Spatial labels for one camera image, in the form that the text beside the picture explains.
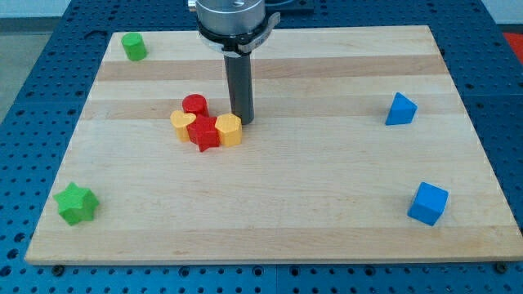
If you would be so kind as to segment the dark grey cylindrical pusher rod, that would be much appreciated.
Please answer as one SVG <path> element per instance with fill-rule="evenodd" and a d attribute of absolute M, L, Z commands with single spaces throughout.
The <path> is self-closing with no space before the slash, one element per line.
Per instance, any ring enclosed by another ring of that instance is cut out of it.
<path fill-rule="evenodd" d="M 231 112 L 240 118 L 243 125 L 248 125 L 254 119 L 250 55 L 238 58 L 225 56 L 224 61 Z"/>

